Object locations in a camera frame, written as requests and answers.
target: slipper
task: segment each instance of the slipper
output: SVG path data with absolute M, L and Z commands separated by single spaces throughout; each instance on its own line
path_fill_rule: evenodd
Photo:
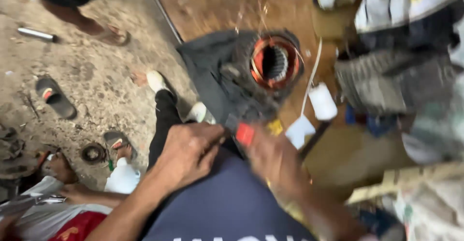
M 103 139 L 110 148 L 116 150 L 129 145 L 129 140 L 121 131 L 107 131 Z
M 60 90 L 58 83 L 52 78 L 39 78 L 35 84 L 35 91 L 62 118 L 71 120 L 76 117 L 76 108 L 66 98 L 65 94 Z
M 114 46 L 123 46 L 129 40 L 129 33 L 110 24 L 102 24 L 104 31 L 98 35 L 91 35 L 92 38 L 102 43 Z

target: white wire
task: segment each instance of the white wire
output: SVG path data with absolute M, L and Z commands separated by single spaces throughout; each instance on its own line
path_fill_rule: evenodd
M 317 66 L 319 65 L 319 60 L 321 58 L 321 51 L 322 51 L 322 38 L 319 40 L 319 48 L 317 49 L 317 57 L 316 57 L 316 62 L 314 63 L 313 67 L 313 72 L 311 72 L 311 77 L 310 81 L 308 82 L 308 86 L 306 86 L 306 91 L 304 93 L 304 100 L 303 100 L 303 106 L 301 107 L 301 114 L 300 116 L 303 116 L 303 113 L 305 112 L 305 105 L 306 105 L 306 99 L 308 98 L 308 94 L 311 89 L 311 84 L 313 83 L 314 76 L 316 74 Z

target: navy blue shirt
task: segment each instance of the navy blue shirt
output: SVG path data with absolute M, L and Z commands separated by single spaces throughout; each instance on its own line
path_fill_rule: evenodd
M 314 241 L 248 164 L 221 149 L 211 174 L 181 191 L 143 241 Z

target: dirt floor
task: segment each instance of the dirt floor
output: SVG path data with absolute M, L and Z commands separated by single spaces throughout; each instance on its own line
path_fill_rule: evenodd
M 38 0 L 0 0 L 0 123 L 23 130 L 20 138 L 29 150 L 41 143 L 60 146 L 81 181 L 102 190 L 109 175 L 107 163 L 87 165 L 78 150 L 90 142 L 104 146 L 106 130 L 116 128 L 128 136 L 137 151 L 135 165 L 142 172 L 148 163 L 156 123 L 154 93 L 148 86 L 135 85 L 132 72 L 163 73 L 185 100 L 179 107 L 181 117 L 197 96 L 180 57 L 161 36 L 144 0 L 93 0 L 82 12 L 128 30 L 131 41 L 125 47 L 105 45 L 56 19 Z M 54 33 L 60 43 L 23 37 L 16 31 L 21 25 Z M 54 78 L 74 103 L 75 120 L 60 119 L 37 96 L 35 79 L 43 74 Z M 40 120 L 24 104 L 21 92 L 30 93 Z

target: hand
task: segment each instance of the hand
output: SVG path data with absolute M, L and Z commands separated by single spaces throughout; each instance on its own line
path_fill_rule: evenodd
M 309 184 L 309 174 L 302 169 L 298 150 L 284 133 L 276 137 L 262 125 L 251 126 L 255 132 L 252 143 L 247 147 L 247 155 L 252 170 L 286 197 L 299 195 Z
M 64 185 L 60 191 L 60 195 L 67 197 L 66 203 L 69 204 L 87 204 L 92 193 L 93 190 L 79 183 Z
M 221 125 L 207 123 L 172 126 L 163 152 L 137 188 L 170 193 L 208 175 L 224 132 Z

